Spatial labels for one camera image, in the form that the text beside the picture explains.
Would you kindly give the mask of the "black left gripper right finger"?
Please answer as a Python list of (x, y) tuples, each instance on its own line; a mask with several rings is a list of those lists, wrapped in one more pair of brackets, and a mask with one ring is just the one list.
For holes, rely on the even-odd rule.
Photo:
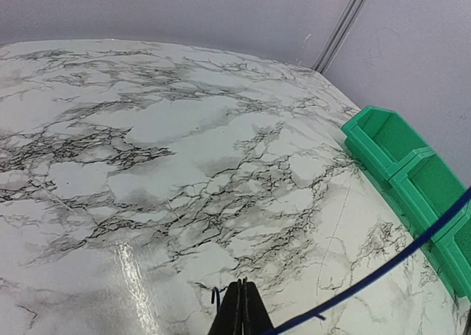
[(259, 335), (274, 329), (257, 286), (246, 278), (242, 282), (243, 334)]

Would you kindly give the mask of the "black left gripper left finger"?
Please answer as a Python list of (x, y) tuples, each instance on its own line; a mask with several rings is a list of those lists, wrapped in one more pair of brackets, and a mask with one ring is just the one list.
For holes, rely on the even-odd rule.
[(213, 288), (211, 302), (216, 304), (216, 316), (208, 335), (242, 334), (242, 300), (241, 280), (230, 283), (223, 298), (220, 291)]

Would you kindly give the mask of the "green three-compartment plastic bin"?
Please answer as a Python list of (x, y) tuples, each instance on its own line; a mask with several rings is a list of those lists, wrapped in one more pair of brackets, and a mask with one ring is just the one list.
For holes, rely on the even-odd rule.
[[(398, 113), (368, 106), (341, 128), (407, 231), (418, 238), (466, 191), (427, 141)], [(470, 205), (422, 247), (452, 296), (470, 296)]]

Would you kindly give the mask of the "aluminium back-right corner post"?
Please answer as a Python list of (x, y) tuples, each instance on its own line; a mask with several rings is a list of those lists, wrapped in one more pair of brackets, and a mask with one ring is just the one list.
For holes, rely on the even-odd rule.
[(322, 48), (322, 51), (316, 62), (311, 67), (314, 71), (323, 74), (333, 61), (336, 53), (340, 49), (342, 43), (350, 31), (350, 28), (359, 17), (362, 8), (368, 0), (349, 0), (347, 6), (344, 8), (339, 20), (337, 21), (327, 43)]

